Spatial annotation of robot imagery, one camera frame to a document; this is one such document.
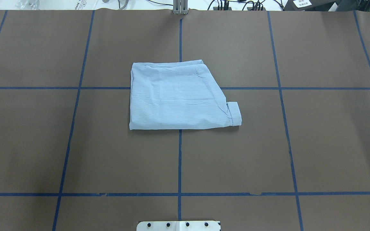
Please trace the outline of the aluminium frame post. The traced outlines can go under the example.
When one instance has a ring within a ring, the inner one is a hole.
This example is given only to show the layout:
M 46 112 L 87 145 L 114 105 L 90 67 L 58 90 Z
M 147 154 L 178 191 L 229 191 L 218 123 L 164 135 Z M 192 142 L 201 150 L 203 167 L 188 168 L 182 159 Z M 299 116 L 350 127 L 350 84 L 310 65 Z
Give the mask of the aluminium frame post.
M 173 0 L 173 14 L 188 14 L 188 0 Z

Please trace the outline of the white mounting plate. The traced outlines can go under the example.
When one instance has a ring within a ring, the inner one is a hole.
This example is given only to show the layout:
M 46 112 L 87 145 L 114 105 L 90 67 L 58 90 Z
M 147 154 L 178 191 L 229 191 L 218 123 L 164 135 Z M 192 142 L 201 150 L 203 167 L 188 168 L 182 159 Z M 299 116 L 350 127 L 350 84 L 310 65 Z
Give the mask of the white mounting plate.
M 139 222 L 137 231 L 220 231 L 221 223 L 214 220 L 192 221 L 144 221 Z

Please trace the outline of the light blue striped shirt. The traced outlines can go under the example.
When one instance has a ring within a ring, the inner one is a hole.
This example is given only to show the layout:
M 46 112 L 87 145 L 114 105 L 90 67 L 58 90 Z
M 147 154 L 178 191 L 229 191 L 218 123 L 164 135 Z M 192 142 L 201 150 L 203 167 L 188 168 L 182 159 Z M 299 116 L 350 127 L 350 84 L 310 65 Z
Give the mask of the light blue striped shirt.
M 242 115 L 202 60 L 133 63 L 130 130 L 207 130 L 240 126 Z

